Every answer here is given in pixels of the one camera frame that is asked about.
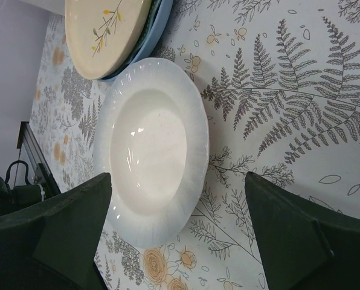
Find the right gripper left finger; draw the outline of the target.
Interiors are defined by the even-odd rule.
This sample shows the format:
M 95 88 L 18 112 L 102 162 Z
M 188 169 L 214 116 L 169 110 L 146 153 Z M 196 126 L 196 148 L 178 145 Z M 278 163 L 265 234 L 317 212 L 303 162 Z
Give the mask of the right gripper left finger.
M 111 194 L 101 173 L 0 216 L 0 289 L 106 289 L 94 257 Z

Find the white fluted deep plate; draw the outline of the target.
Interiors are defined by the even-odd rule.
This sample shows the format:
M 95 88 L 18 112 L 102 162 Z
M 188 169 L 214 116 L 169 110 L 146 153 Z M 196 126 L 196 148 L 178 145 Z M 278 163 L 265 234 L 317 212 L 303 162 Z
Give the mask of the white fluted deep plate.
M 124 241 L 156 247 L 185 227 L 204 187 L 209 146 L 201 94 L 177 64 L 149 57 L 114 80 L 98 115 L 93 165 L 111 175 L 107 220 Z

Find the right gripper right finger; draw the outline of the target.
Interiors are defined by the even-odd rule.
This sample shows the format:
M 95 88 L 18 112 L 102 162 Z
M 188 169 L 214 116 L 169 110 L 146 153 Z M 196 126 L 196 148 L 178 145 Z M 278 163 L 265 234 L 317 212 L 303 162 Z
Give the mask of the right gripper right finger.
M 269 289 L 360 289 L 360 219 L 254 172 L 245 194 Z

